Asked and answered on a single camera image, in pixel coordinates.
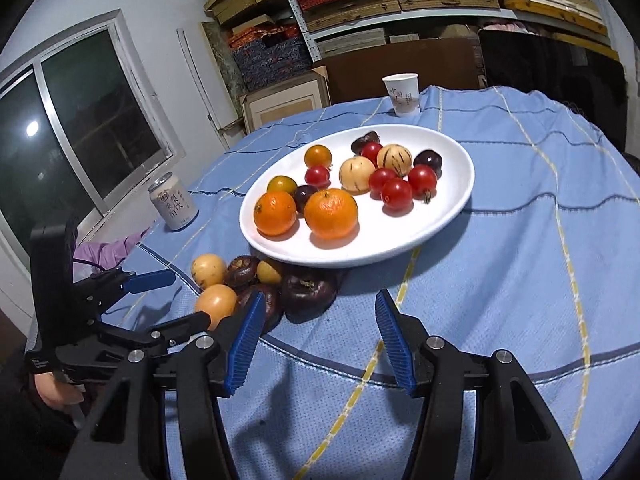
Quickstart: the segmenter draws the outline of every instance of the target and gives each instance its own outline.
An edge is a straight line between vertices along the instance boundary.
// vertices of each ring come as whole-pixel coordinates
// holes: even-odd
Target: human hand
[[[59,412],[62,412],[65,406],[79,404],[84,400],[82,392],[76,386],[56,380],[52,372],[38,374],[33,380],[42,401]]]

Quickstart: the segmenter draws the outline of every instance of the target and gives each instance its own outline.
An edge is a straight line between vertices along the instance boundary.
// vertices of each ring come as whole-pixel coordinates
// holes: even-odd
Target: wooden picture frame
[[[331,106],[326,69],[318,67],[241,97],[247,134],[263,124]]]

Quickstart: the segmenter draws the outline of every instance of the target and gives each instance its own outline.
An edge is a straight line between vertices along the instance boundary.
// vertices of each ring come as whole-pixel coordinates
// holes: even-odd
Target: window frame
[[[49,95],[46,80],[44,79],[42,62],[78,41],[82,41],[89,36],[105,30],[108,31],[110,35],[111,44],[113,45],[120,68],[136,99],[136,103],[140,111],[142,111],[151,132],[158,141],[160,149],[132,173],[127,175],[106,197],[102,198],[82,167],[60,123]],[[31,72],[33,72],[36,78],[40,99],[60,148],[66,160],[71,165],[72,171],[80,181],[81,186],[94,203],[94,208],[84,219],[81,219],[78,226],[78,241],[81,241],[100,224],[124,197],[144,182],[145,178],[151,174],[153,170],[164,164],[172,164],[182,158],[184,156],[184,149],[168,121],[164,110],[162,110],[158,96],[145,73],[120,9],[95,16],[94,18],[69,27],[20,56],[0,72],[0,98],[18,85]],[[4,242],[6,242],[8,248],[13,251],[20,266],[23,267],[28,274],[28,254],[18,241],[18,238],[4,218],[1,210],[0,234],[4,237],[4,240],[0,240],[0,245],[4,245]]]

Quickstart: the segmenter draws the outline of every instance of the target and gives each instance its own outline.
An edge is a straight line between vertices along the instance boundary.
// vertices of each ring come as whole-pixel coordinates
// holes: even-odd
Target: paper cup
[[[382,78],[398,117],[420,113],[417,74],[393,74]]]

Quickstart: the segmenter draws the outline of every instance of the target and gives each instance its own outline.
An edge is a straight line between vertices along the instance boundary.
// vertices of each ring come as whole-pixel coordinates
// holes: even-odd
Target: tablecloth
[[[585,480],[599,478],[640,420],[640,182],[603,133],[539,92],[510,88],[420,95],[419,116],[397,118],[389,98],[334,105],[267,124],[214,161],[190,191],[196,221],[162,222],[124,262],[165,267],[174,286],[128,296],[104,320],[142,329],[193,311],[191,261],[248,253],[238,212],[263,170],[343,129],[418,124],[456,139],[476,167],[462,213],[432,239],[352,269],[323,316],[286,319],[261,338],[244,387],[220,399],[242,479],[400,478],[420,399],[398,389],[379,343],[374,295],[459,349],[513,351],[571,445]],[[184,478],[167,394],[174,479]],[[456,478],[468,478],[473,393]]]

